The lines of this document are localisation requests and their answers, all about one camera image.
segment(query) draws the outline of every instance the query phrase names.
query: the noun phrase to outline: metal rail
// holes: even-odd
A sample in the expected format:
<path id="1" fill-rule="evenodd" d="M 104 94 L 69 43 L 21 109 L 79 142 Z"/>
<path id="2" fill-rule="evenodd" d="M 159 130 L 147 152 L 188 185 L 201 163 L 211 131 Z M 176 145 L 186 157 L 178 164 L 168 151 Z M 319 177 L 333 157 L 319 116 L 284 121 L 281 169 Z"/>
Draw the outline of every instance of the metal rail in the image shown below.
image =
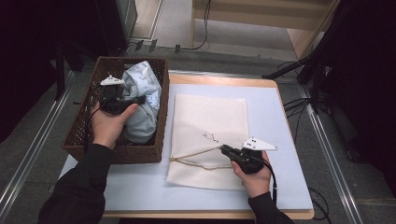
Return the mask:
<path id="1" fill-rule="evenodd" d="M 310 97 L 309 91 L 301 86 L 301 92 L 303 97 Z M 332 173 L 332 179 L 337 187 L 338 193 L 341 198 L 341 202 L 346 210 L 346 215 L 349 219 L 349 223 L 362 224 L 361 214 L 355 203 L 355 199 L 350 192 L 346 180 L 344 179 L 343 172 L 337 162 L 332 151 L 332 145 L 324 131 L 323 125 L 321 124 L 320 118 L 314 112 L 311 106 L 307 107 L 309 118 L 311 119 L 312 125 L 314 126 L 315 132 L 317 133 L 320 146 L 323 150 L 324 157 Z"/>
<path id="2" fill-rule="evenodd" d="M 64 103 L 70 93 L 70 88 L 73 84 L 74 78 L 74 73 L 69 72 L 65 81 L 66 90 L 64 94 L 58 101 L 55 101 L 53 103 L 46 119 L 44 120 L 37 135 L 35 136 L 35 139 L 26 151 L 26 154 L 23 157 L 20 166 L 18 167 L 14 176 L 12 176 L 10 181 L 7 183 L 7 186 L 3 191 L 0 199 L 0 223 L 4 223 L 12 204 L 14 204 L 15 199 L 21 191 L 23 183 L 25 182 L 27 176 L 32 170 L 32 167 L 35 164 L 35 160 L 40 154 L 41 148 L 43 147 L 50 133 L 50 130 L 53 127 L 53 124 L 55 123 L 62 108 L 64 107 Z"/>

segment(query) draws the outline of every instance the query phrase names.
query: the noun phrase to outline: gray floor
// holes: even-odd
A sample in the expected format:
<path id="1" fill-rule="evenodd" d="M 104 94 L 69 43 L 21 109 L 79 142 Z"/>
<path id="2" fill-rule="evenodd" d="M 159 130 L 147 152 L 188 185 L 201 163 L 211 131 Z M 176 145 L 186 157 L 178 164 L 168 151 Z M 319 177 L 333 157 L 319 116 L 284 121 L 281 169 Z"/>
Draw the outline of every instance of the gray floor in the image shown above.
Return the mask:
<path id="1" fill-rule="evenodd" d="M 188 22 L 182 22 L 185 25 L 185 29 L 180 28 L 182 24 L 174 27 L 175 24 L 173 22 L 165 22 L 172 18 L 166 13 L 169 12 L 167 8 L 173 8 L 172 4 L 180 3 L 181 0 L 164 0 L 163 11 L 153 37 L 158 39 L 158 46 L 173 47 L 175 44 L 183 45 L 185 43 L 188 45 L 190 43 L 190 36 L 177 33 L 177 31 L 188 29 Z M 183 11 L 183 14 L 186 14 L 184 15 L 186 17 L 189 16 L 186 11 Z M 200 33 L 198 28 L 201 23 L 201 21 L 197 21 L 195 26 L 198 29 L 194 35 L 197 43 L 203 37 L 202 30 Z M 213 36 L 215 31 L 209 29 L 208 43 L 210 47 L 207 45 L 206 48 L 201 50 L 182 51 L 179 54 L 175 54 L 171 49 L 155 49 L 153 52 L 149 52 L 148 47 L 134 51 L 134 46 L 132 46 L 128 52 L 125 52 L 125 56 L 167 58 L 169 67 L 172 70 L 238 74 L 246 78 L 260 78 L 260 75 L 271 74 L 276 71 L 281 63 L 295 60 L 290 48 L 290 42 L 286 36 L 282 35 L 284 30 L 262 27 L 263 30 L 266 30 L 266 35 L 262 35 L 266 40 L 263 41 L 265 43 L 261 43 L 255 48 L 253 42 L 249 42 L 249 45 L 254 48 L 254 50 L 249 50 L 248 46 L 246 44 L 244 46 L 243 41 L 241 41 L 244 37 L 239 35 L 236 39 L 230 39 L 230 36 L 232 36 L 230 32 L 240 32 L 240 29 L 243 28 L 244 26 L 238 25 L 233 30 L 230 24 L 227 24 L 227 27 L 223 27 L 224 32 L 220 32 L 220 28 L 216 28 L 216 37 Z M 274 42 L 274 40 L 280 40 L 281 44 Z M 81 73 L 72 74 L 74 79 L 70 85 L 70 94 L 65 100 L 64 107 L 54 122 L 49 135 L 45 139 L 46 141 L 41 146 L 41 151 L 36 158 L 34 166 L 26 177 L 4 223 L 36 223 L 38 211 L 43 202 L 50 196 L 49 189 L 56 182 L 67 157 L 67 153 L 61 149 L 61 145 L 78 110 L 78 105 L 73 104 L 73 102 L 79 102 L 82 99 L 93 65 L 94 62 L 87 60 Z M 290 72 L 276 81 L 283 103 L 303 96 L 301 87 L 296 83 L 295 77 L 296 74 Z M 1 190 L 5 189 L 5 186 L 17 171 L 29 146 L 34 142 L 37 131 L 53 105 L 52 99 L 55 91 L 55 86 L 49 89 L 21 120 L 12 135 L 0 144 L 0 156 L 3 158 L 0 162 Z M 396 223 L 396 202 L 382 174 L 370 164 L 349 161 L 345 151 L 346 146 L 339 132 L 337 132 L 332 118 L 325 113 L 319 113 L 318 117 L 331 144 L 332 152 L 342 171 L 348 189 L 350 189 L 354 202 L 356 202 L 362 222 Z M 292 134 L 294 134 L 297 127 L 297 120 L 297 116 L 291 117 L 289 120 Z M 296 148 L 307 186 L 316 189 L 326 198 L 332 223 L 359 223 L 359 221 L 350 221 L 348 218 L 348 212 L 346 212 L 346 207 L 343 205 L 344 199 L 340 197 L 340 189 L 337 188 L 336 182 L 334 182 L 332 171 L 323 151 L 323 145 L 318 140 L 317 132 L 314 129 L 308 110 L 305 110 L 301 116 L 297 134 Z M 321 217 L 321 213 L 317 208 L 316 212 L 317 217 Z M 101 223 L 115 224 L 119 223 L 119 220 L 117 218 L 103 218 Z M 296 223 L 327 223 L 327 221 L 296 220 Z"/>

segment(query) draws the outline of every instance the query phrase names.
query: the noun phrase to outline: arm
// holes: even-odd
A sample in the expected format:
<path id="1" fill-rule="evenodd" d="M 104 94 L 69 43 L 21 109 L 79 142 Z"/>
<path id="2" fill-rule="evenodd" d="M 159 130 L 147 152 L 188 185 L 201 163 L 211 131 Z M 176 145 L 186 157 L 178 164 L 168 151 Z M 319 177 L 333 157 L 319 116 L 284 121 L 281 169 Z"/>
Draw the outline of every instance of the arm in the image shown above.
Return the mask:
<path id="1" fill-rule="evenodd" d="M 262 157 L 268 160 L 267 153 L 262 152 Z M 272 202 L 270 195 L 271 172 L 263 167 L 255 175 L 245 175 L 239 165 L 232 161 L 233 172 L 242 179 L 242 184 L 247 191 L 248 204 L 256 215 L 257 224 L 289 224 L 293 221 L 280 212 Z"/>
<path id="2" fill-rule="evenodd" d="M 105 210 L 105 188 L 111 149 L 123 124 L 137 109 L 130 105 L 119 116 L 98 110 L 92 116 L 93 143 L 87 154 L 55 185 L 38 216 L 38 223 L 98 223 Z"/>

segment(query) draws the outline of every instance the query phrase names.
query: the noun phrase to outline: white table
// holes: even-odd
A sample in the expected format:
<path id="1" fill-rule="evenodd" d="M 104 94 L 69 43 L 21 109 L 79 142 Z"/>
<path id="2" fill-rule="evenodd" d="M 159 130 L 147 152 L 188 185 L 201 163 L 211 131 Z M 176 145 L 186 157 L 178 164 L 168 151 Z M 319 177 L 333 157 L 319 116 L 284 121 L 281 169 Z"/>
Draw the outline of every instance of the white table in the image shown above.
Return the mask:
<path id="1" fill-rule="evenodd" d="M 170 79 L 163 160 L 154 164 L 112 165 L 105 191 L 105 217 L 254 218 L 243 190 L 194 189 L 166 183 L 177 92 L 245 97 L 250 134 L 279 148 L 267 152 L 276 173 L 278 208 L 294 219 L 313 217 L 309 192 L 274 81 L 172 74 Z M 76 164 L 69 156 L 61 175 Z"/>

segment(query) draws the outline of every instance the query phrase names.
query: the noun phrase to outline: white tabletop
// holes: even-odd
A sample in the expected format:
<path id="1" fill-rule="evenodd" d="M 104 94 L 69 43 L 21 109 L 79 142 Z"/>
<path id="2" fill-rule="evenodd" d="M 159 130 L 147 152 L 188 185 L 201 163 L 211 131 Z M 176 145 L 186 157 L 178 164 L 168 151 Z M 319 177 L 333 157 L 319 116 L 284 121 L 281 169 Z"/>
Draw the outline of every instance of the white tabletop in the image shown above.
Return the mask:
<path id="1" fill-rule="evenodd" d="M 153 164 L 112 165 L 105 191 L 106 212 L 250 210 L 248 196 L 243 190 L 194 189 L 166 183 L 176 93 L 246 98 L 250 134 L 279 148 L 267 152 L 276 174 L 277 207 L 289 212 L 313 209 L 277 88 L 171 84 L 162 161 Z M 76 164 L 69 156 L 61 176 Z"/>

